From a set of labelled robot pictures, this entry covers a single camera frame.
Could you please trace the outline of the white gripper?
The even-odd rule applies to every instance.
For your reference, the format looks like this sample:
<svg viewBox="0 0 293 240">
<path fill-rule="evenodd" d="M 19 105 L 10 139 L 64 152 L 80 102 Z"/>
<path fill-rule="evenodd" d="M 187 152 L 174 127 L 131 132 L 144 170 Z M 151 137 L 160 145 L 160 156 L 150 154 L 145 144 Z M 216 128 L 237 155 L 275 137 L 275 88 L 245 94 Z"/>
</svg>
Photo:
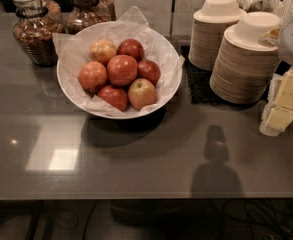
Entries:
<svg viewBox="0 0 293 240">
<path fill-rule="evenodd" d="M 279 28 L 269 30 L 259 38 L 258 43 L 267 47 L 278 45 L 279 58 L 293 65 L 293 11 L 283 21 L 281 30 Z M 259 130 L 264 135 L 276 137 L 292 122 L 293 66 L 283 75 L 273 75 Z"/>
</svg>

